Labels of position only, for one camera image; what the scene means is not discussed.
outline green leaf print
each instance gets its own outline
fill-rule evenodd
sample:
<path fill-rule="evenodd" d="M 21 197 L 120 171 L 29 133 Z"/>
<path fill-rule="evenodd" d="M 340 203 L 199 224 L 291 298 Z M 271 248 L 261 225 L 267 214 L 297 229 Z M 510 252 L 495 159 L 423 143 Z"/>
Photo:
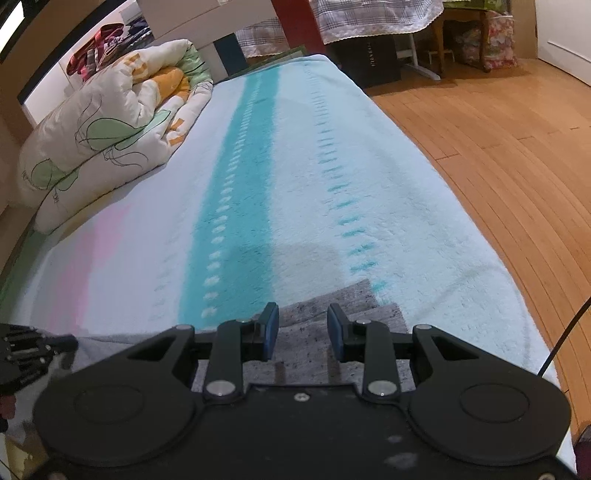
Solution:
<path fill-rule="evenodd" d="M 118 141 L 141 132 L 144 128 L 132 127 L 116 118 L 98 118 L 86 129 L 86 141 L 92 150 L 100 152 Z"/>
<path fill-rule="evenodd" d="M 60 170 L 48 158 L 33 167 L 29 182 L 36 189 L 49 190 L 65 176 L 66 172 Z"/>
<path fill-rule="evenodd" d="M 169 110 L 160 110 L 154 114 L 154 117 L 150 121 L 148 125 L 144 127 L 141 132 L 136 133 L 133 137 L 129 137 L 122 142 L 115 145 L 116 150 L 125 150 L 126 148 L 130 147 L 134 143 L 136 143 L 140 138 L 142 138 L 145 134 L 150 132 L 150 130 L 156 128 L 161 123 L 165 122 L 168 117 L 170 116 Z"/>
<path fill-rule="evenodd" d="M 78 179 L 78 170 L 79 168 L 75 169 L 65 179 L 58 183 L 56 185 L 56 189 L 60 192 L 65 192 L 66 190 L 69 190 L 72 184 Z"/>

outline wooden stool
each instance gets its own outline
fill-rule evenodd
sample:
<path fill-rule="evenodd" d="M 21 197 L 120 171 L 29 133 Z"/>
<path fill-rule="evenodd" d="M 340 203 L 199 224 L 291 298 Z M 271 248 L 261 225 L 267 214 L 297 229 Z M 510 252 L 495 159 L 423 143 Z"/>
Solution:
<path fill-rule="evenodd" d="M 490 69 L 486 68 L 484 63 L 484 53 L 488 43 L 489 28 L 486 10 L 477 10 L 473 8 L 445 8 L 443 13 L 431 24 L 435 39 L 437 40 L 437 49 L 439 51 L 439 75 L 445 77 L 445 57 L 443 53 L 443 23 L 445 20 L 457 20 L 458 22 L 471 22 L 477 20 L 480 22 L 480 62 L 478 67 L 488 73 Z"/>

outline pink bag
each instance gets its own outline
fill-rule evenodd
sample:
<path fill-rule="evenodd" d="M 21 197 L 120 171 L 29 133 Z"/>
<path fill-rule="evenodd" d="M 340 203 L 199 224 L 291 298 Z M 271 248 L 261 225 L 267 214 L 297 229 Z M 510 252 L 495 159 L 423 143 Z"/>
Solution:
<path fill-rule="evenodd" d="M 489 69 L 517 66 L 517 58 L 513 50 L 512 15 L 502 15 L 489 11 L 486 13 L 489 23 L 488 45 L 485 47 L 484 64 Z M 471 28 L 456 41 L 462 46 L 464 60 L 467 63 L 480 62 L 480 28 Z"/>

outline wooden floor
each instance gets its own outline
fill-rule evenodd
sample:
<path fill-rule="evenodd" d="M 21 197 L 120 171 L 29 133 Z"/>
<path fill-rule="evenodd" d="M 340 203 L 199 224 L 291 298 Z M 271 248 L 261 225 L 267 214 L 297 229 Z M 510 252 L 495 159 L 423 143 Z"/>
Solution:
<path fill-rule="evenodd" d="M 368 90 L 455 192 L 548 345 L 591 295 L 591 87 L 539 60 Z M 558 355 L 572 433 L 591 423 L 591 314 Z"/>

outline wooden chair leg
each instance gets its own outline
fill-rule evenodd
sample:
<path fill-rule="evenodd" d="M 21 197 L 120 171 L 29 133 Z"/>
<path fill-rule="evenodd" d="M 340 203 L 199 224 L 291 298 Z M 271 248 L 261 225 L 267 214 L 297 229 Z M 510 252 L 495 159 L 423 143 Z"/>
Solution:
<path fill-rule="evenodd" d="M 486 46 L 488 45 L 488 33 L 489 33 L 489 25 L 488 25 L 488 17 L 486 16 L 485 11 L 480 12 L 480 68 L 483 72 L 489 73 L 490 69 L 487 68 L 485 64 L 485 53 L 486 53 Z"/>
<path fill-rule="evenodd" d="M 443 53 L 443 15 L 439 15 L 431 24 L 433 34 L 437 40 L 437 52 L 439 55 L 439 75 L 445 77 L 445 54 Z"/>

